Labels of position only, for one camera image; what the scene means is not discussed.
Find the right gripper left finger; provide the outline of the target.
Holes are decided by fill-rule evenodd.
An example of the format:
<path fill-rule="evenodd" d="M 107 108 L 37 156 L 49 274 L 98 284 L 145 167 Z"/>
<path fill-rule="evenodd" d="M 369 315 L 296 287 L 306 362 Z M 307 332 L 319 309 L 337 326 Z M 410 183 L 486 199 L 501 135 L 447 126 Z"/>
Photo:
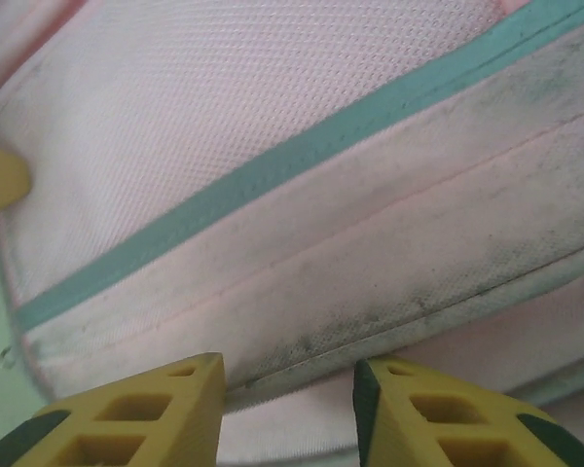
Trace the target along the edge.
<path fill-rule="evenodd" d="M 0 467 L 216 467 L 223 412 L 207 352 L 47 405 L 0 439 Z"/>

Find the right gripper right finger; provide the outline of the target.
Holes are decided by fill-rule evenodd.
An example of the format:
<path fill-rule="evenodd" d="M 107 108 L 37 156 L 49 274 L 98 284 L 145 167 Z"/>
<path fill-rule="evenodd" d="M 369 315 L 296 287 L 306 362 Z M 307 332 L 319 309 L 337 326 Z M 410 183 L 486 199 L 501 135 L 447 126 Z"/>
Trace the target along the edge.
<path fill-rule="evenodd" d="M 541 410 L 398 358 L 356 363 L 353 407 L 360 467 L 565 467 Z"/>

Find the pink backpack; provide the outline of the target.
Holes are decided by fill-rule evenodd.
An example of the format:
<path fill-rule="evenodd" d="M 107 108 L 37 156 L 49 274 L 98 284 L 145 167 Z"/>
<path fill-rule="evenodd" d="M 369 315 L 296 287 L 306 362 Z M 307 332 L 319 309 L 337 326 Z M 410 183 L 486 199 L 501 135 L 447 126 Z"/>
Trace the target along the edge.
<path fill-rule="evenodd" d="M 0 150 L 18 402 L 219 352 L 220 467 L 348 467 L 395 353 L 584 442 L 584 0 L 0 0 Z"/>

